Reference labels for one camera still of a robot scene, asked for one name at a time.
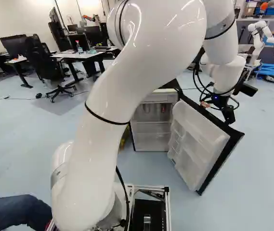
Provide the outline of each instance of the computer monitor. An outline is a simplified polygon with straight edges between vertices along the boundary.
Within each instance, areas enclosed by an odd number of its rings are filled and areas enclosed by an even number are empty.
[[[76,41],[79,41],[79,45],[80,47],[83,48],[84,51],[88,51],[90,48],[89,48],[89,45],[88,45],[88,41],[87,41],[87,38],[85,35],[69,35],[69,41],[70,41],[70,44],[72,46],[72,48],[74,50],[77,50],[77,42]]]
[[[52,21],[53,23],[59,23],[59,24],[61,24],[59,15],[58,15],[58,13],[57,13],[55,7],[53,7],[52,10],[50,11],[49,17],[51,18],[51,21]]]
[[[25,53],[26,35],[14,35],[0,38],[1,43],[12,58]]]
[[[76,31],[76,29],[78,28],[77,24],[73,24],[73,25],[68,25],[68,31]]]
[[[98,44],[102,44],[102,46],[108,45],[107,38],[103,36],[99,26],[78,27],[77,33],[85,33],[91,46],[98,46]]]

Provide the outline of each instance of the person's leg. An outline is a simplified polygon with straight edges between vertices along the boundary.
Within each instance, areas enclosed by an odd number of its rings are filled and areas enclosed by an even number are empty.
[[[50,206],[34,196],[0,198],[0,230],[26,224],[36,231],[44,231],[51,219]]]

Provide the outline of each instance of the white robotic arm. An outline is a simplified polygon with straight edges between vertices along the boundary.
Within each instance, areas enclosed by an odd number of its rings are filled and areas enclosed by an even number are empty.
[[[75,141],[54,156],[52,214],[61,231],[89,230],[116,206],[117,152],[127,122],[147,94],[193,61],[205,38],[209,66],[224,67],[214,71],[218,90],[231,89],[245,65],[236,55],[230,0],[123,0],[107,26],[122,52],[93,86]]]
[[[263,31],[264,35],[267,37],[267,42],[274,44],[273,34],[271,33],[271,30],[269,29],[265,21],[258,21],[256,23],[248,25],[248,31],[252,34],[253,46],[255,47],[255,50],[253,51],[249,62],[250,66],[254,65],[256,59],[265,47],[265,43],[260,37],[259,30]]]

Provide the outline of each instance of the laboratory floor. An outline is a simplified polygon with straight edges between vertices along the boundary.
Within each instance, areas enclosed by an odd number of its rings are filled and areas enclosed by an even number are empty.
[[[183,89],[194,88],[190,71],[177,79]],[[0,98],[31,99],[48,91],[34,74],[27,80],[34,88],[20,87],[18,76],[4,78]],[[166,153],[134,152],[128,142],[118,155],[126,182],[170,186],[173,231],[274,230],[274,83],[252,84],[259,92],[253,98],[236,97],[240,108],[232,125],[246,135],[203,196],[188,190]],[[91,79],[83,81],[78,92],[92,85]],[[197,90],[184,92],[198,100]],[[59,96],[53,104],[49,99],[0,100],[0,197],[30,193],[50,203],[51,156],[61,143],[74,139],[87,96],[88,92]]]

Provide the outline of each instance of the fridge door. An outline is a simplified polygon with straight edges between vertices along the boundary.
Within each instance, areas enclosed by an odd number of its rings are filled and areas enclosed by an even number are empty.
[[[203,193],[244,133],[179,93],[173,107],[168,157],[188,188]]]

